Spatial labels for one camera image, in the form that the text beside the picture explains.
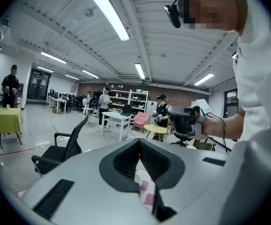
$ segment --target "cap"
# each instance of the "cap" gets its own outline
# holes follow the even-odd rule
[[[162,94],[158,97],[160,100],[168,100],[165,94]]]

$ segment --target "red line on floor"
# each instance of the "red line on floor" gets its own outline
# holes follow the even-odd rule
[[[25,152],[25,151],[34,150],[34,149],[37,149],[37,148],[30,148],[30,149],[26,149],[26,150],[22,150],[22,151],[17,151],[17,152],[3,153],[3,154],[0,154],[0,156],[14,154],[14,153],[19,153],[19,152]]]

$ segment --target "white wall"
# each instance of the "white wall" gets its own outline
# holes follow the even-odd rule
[[[215,114],[218,117],[223,118],[225,92],[236,89],[236,88],[237,86],[233,85],[233,86],[213,92],[209,96],[209,106],[211,108],[211,113]]]
[[[71,92],[71,86],[74,84],[75,82],[70,79],[51,74],[48,85],[48,93],[50,92],[50,89],[54,89],[54,91],[58,93],[67,93],[76,96],[78,88],[75,92]]]
[[[34,54],[28,53],[25,50],[18,49],[14,47],[2,47],[0,50],[0,93],[1,84],[5,76],[10,74],[10,69],[13,64],[16,64],[17,69],[17,78],[19,83],[24,84],[23,96],[21,107],[24,108],[26,104],[26,94],[28,89],[28,81],[30,76],[30,67],[34,61]]]

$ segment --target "pink chair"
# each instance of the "pink chair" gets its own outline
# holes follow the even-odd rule
[[[149,117],[149,113],[138,112],[137,115],[134,117],[134,127],[142,128],[144,133],[144,126],[148,124]]]

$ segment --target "window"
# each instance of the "window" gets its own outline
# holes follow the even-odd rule
[[[238,90],[225,92],[224,114],[223,118],[229,118],[235,115],[239,109]]]

